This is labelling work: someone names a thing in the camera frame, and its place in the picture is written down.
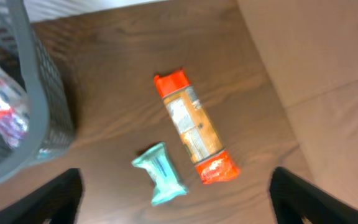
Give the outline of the multicolour tissue pack strip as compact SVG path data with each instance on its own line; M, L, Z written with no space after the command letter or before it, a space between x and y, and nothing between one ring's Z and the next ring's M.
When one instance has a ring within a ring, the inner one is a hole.
M9 147L19 147L29 130L26 91L0 67L0 135Z

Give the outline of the orange cracker sleeve package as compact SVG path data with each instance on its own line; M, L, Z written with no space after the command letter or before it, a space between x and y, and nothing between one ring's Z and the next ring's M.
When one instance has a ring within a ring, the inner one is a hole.
M222 144L184 69L156 75L154 84L202 183L237 178L240 170Z

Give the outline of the grey plastic basket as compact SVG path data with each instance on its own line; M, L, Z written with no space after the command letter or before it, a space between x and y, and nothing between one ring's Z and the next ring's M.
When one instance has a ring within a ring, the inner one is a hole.
M0 184L64 155L75 129L57 66L33 30L22 1L0 1L0 67L26 91L29 130L13 149L0 135Z

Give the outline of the teal snack bar wrapper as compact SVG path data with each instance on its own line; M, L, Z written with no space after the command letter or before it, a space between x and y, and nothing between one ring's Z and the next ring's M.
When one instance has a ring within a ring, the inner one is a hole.
M164 142L152 146L134 159L131 164L146 170L154 181L152 206L161 205L188 193L188 188L181 182L181 178L168 156Z

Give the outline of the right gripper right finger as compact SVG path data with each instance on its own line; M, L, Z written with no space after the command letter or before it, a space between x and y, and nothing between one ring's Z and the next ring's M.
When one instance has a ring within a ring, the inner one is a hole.
M269 186L277 223L358 224L358 210L342 203L284 167L272 172Z

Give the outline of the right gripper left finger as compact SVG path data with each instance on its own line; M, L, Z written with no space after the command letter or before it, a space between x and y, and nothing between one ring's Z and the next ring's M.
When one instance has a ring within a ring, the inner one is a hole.
M76 223L83 196L80 170L71 168L0 211L0 224Z

